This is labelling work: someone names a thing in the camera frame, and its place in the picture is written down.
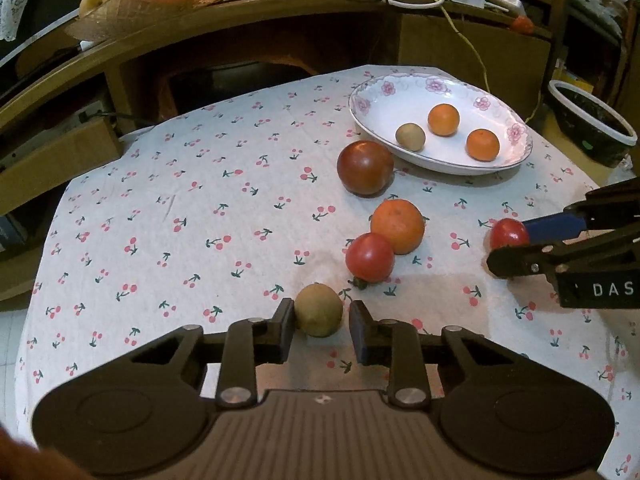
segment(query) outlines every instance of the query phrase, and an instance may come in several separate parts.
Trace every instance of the human hand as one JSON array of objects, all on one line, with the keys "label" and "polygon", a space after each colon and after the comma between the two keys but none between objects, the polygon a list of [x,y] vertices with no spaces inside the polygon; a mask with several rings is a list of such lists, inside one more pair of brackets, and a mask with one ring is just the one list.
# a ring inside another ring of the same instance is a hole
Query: human hand
[{"label": "human hand", "polygon": [[0,425],[0,480],[94,480],[53,449],[12,440]]}]

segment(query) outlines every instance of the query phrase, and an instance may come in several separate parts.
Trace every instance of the tablecloth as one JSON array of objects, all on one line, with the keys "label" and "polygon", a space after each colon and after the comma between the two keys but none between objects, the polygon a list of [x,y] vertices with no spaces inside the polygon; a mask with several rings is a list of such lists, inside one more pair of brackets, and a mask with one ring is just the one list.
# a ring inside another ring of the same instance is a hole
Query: tablecloth
[{"label": "tablecloth", "polygon": [[[483,266],[497,219],[580,200],[593,185],[582,171],[534,134],[516,170],[458,177],[398,159],[383,196],[358,198],[341,185],[337,156],[360,138],[348,95],[367,78],[408,70],[364,66],[213,104],[140,134],[120,160],[74,179],[22,335],[19,433],[33,438],[36,403],[64,381],[185,324],[221,332],[271,317],[281,298],[318,281],[345,304],[364,300],[376,319],[429,333],[461,325],[594,388],[617,421],[600,471],[636,478],[639,314],[564,310],[544,277],[498,280]],[[378,204],[395,198],[418,206],[424,240],[396,258],[385,283],[357,290],[346,247]],[[297,334],[285,365],[258,368],[258,387],[384,388],[386,368],[357,364],[343,321],[326,339]],[[217,371],[209,366],[204,396],[213,396]]]}]

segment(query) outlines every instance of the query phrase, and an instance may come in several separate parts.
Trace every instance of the white bowl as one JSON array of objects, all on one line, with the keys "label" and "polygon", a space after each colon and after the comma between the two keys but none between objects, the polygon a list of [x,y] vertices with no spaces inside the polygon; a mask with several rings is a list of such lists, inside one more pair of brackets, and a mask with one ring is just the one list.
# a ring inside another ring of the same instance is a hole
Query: white bowl
[{"label": "white bowl", "polygon": [[[455,106],[460,126],[450,137],[432,134],[427,126],[431,109],[441,103]],[[349,97],[349,109],[358,126],[400,158],[428,170],[456,175],[480,175],[514,168],[533,147],[530,128],[500,99],[453,78],[423,73],[376,77],[358,86]],[[427,135],[420,152],[398,145],[396,130],[405,123],[419,124]],[[473,130],[491,130],[500,152],[491,162],[466,153],[466,137]]]}]

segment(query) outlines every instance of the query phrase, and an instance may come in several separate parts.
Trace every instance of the bowl rim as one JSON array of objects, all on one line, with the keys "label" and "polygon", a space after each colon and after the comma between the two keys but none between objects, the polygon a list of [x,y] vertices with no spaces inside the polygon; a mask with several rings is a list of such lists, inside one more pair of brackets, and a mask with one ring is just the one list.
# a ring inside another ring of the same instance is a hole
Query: bowl rim
[{"label": "bowl rim", "polygon": [[[572,85],[571,83],[567,83],[566,81],[560,81],[559,79],[552,79],[551,81],[549,81],[548,88],[549,88],[549,91],[551,92],[551,95],[553,95],[553,97],[555,97],[561,104],[563,104],[566,108],[571,110],[578,117],[583,119],[585,122],[589,123],[591,126],[594,126],[595,128],[603,131],[603,133],[607,134],[609,137],[612,137],[613,139],[621,142],[622,144],[625,144],[626,146],[633,147],[638,143],[638,135],[636,134],[636,131],[633,129],[631,124],[626,122],[626,119],[622,115],[620,115],[617,111],[615,111],[605,102],[598,99],[596,96],[588,93],[586,90],[583,90],[582,88]],[[621,134],[620,132],[614,130],[610,126],[607,126],[603,122],[597,120],[591,114],[588,114],[586,111],[582,110],[582,108],[580,108],[579,106],[569,101],[567,97],[565,97],[560,93],[558,88],[565,88],[567,90],[580,94],[583,97],[586,97],[588,100],[592,101],[593,103],[597,104],[601,108],[604,108],[607,112],[609,112],[612,116],[614,116],[620,122],[620,124],[622,124],[626,128],[630,136]]]},{"label": "bowl rim", "polygon": [[500,101],[506,108],[507,110],[510,111],[511,114],[513,114],[515,117],[517,117],[521,124],[524,124],[524,127],[526,128],[526,138],[525,138],[525,151],[524,154],[522,155],[522,157],[517,161],[514,162],[513,164],[509,164],[508,166],[502,165],[502,166],[468,166],[466,164],[456,164],[455,162],[447,162],[446,160],[440,160],[438,158],[431,158],[430,156],[426,156],[426,155],[420,155],[420,153],[415,153],[412,152],[402,146],[400,146],[399,144],[395,144],[393,142],[391,142],[390,140],[387,140],[385,138],[383,138],[382,136],[380,136],[379,134],[376,134],[374,132],[372,132],[371,130],[369,130],[364,124],[362,124],[360,122],[360,120],[356,117],[355,113],[353,112],[354,110],[354,101],[355,101],[355,96],[357,94],[357,92],[359,92],[360,90],[366,88],[367,86],[370,86],[373,82],[384,79],[385,77],[403,77],[403,76],[427,76],[427,77],[438,77],[440,79],[443,80],[448,80],[454,83],[464,83],[465,85],[472,87],[472,88],[476,88],[478,90],[478,87],[471,85],[469,83],[463,82],[460,79],[456,79],[453,76],[443,76],[443,75],[435,75],[435,74],[431,74],[428,72],[393,72],[393,73],[389,73],[389,74],[385,74],[385,75],[380,75],[371,79],[367,79],[366,81],[363,81],[362,83],[360,83],[358,86],[356,86],[356,88],[353,89],[353,91],[351,91],[351,94],[349,95],[349,112],[351,113],[351,117],[353,117],[353,120],[356,121],[356,124],[361,127],[365,132],[367,132],[370,136],[374,137],[375,139],[379,140],[380,142],[382,142],[383,144],[386,144],[387,146],[391,146],[396,150],[399,150],[402,153],[405,153],[409,156],[416,156],[418,158],[422,158],[423,160],[427,160],[429,162],[434,162],[436,164],[442,164],[443,166],[448,166],[450,168],[464,168],[466,170],[492,170],[492,171],[502,171],[502,170],[510,170],[511,168],[516,168],[519,165],[521,165],[525,160],[527,160],[529,158],[529,155],[531,155],[531,152],[533,151],[533,138],[532,138],[532,129],[527,125],[527,123],[525,123],[522,118],[515,112],[513,111],[513,109],[504,101],[502,101],[501,99],[498,99],[495,95],[493,94],[489,94],[489,92],[486,92],[485,90],[481,90],[482,92],[484,92],[484,94],[486,95],[490,95],[491,97],[493,97],[494,99]]}]

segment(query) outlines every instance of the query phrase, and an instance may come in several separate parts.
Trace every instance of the large orange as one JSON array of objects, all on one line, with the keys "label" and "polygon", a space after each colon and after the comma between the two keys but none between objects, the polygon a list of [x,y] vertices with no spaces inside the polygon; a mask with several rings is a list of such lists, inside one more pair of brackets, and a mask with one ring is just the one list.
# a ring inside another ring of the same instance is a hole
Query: large orange
[{"label": "large orange", "polygon": [[373,212],[371,232],[389,240],[395,254],[408,254],[422,242],[424,219],[408,200],[385,200]]}]

